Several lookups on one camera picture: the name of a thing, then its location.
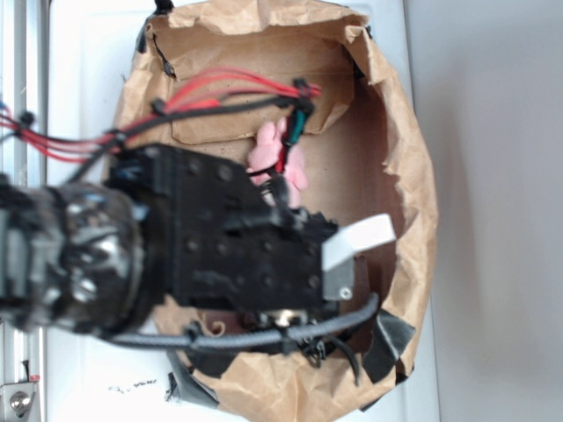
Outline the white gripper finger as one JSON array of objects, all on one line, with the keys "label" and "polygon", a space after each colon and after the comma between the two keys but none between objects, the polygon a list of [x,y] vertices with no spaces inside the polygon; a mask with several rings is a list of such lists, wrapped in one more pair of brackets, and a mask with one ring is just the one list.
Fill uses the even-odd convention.
[{"label": "white gripper finger", "polygon": [[322,243],[322,271],[329,272],[355,254],[394,242],[395,230],[388,214],[373,215],[339,229]]}]

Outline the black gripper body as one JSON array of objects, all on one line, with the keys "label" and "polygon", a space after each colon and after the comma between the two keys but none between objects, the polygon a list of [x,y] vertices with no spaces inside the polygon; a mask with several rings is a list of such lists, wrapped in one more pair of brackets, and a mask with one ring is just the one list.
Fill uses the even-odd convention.
[{"label": "black gripper body", "polygon": [[107,185],[144,211],[143,292],[198,309],[337,310],[322,268],[336,223],[267,204],[242,165],[153,144],[118,154]]}]

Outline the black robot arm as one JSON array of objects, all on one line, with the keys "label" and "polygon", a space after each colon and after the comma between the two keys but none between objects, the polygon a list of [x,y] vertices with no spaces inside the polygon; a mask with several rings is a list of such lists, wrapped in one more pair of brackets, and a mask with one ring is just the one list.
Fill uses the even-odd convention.
[{"label": "black robot arm", "polygon": [[155,144],[115,156],[94,185],[1,184],[1,315],[21,330],[138,327],[166,296],[183,307],[331,314],[353,252],[323,215],[267,203],[230,160]]}]

